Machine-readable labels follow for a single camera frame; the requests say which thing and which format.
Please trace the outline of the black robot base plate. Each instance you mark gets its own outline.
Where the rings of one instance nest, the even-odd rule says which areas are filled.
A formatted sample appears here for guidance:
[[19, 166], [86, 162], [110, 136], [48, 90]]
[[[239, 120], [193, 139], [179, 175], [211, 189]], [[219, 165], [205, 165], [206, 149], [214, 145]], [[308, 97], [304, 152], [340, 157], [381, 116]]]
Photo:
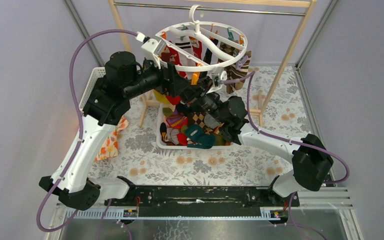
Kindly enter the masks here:
[[241, 206], [299, 206], [297, 196], [281, 197], [260, 186], [133, 185], [123, 198], [106, 200], [111, 206], [161, 206], [168, 203], [234, 203]]

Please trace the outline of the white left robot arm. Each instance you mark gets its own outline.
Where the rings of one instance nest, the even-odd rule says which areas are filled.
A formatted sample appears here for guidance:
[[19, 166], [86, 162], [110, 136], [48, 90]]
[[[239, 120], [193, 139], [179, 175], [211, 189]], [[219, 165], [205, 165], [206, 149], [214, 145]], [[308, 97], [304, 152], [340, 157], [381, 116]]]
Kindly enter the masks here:
[[178, 66], [157, 66], [153, 60], [136, 61], [135, 55], [119, 51], [105, 63], [104, 76], [78, 108], [79, 132], [61, 166], [40, 179], [39, 185], [69, 208], [85, 211], [96, 202], [117, 199], [128, 206], [135, 200], [132, 183], [125, 178], [93, 179], [90, 168], [104, 141], [130, 109], [131, 99], [150, 90], [175, 97], [190, 86]]

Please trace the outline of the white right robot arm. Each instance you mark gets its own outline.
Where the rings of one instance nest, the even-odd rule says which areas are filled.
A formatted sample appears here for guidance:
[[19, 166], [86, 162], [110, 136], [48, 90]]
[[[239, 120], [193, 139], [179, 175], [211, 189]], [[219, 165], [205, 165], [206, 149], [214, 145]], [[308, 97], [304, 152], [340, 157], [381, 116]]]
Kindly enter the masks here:
[[209, 81], [207, 77], [198, 85], [183, 85], [181, 102], [220, 123], [220, 133], [226, 141], [259, 148], [292, 164], [291, 171], [277, 176], [270, 184], [266, 198], [271, 205], [281, 205], [293, 192], [320, 190], [334, 161], [317, 136], [309, 133], [303, 138], [288, 138], [263, 130], [251, 121], [241, 97], [231, 96], [222, 101], [218, 93], [208, 92]]

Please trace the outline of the white round sock hanger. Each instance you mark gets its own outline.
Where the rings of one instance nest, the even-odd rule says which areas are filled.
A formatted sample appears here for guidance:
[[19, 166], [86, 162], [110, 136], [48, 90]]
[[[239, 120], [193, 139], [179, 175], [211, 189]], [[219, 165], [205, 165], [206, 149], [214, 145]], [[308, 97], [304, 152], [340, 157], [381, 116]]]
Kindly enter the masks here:
[[200, 4], [188, 7], [188, 21], [170, 25], [155, 34], [162, 51], [173, 51], [169, 60], [159, 59], [159, 65], [178, 61], [180, 72], [195, 73], [223, 69], [247, 60], [248, 38], [236, 27], [196, 16]]

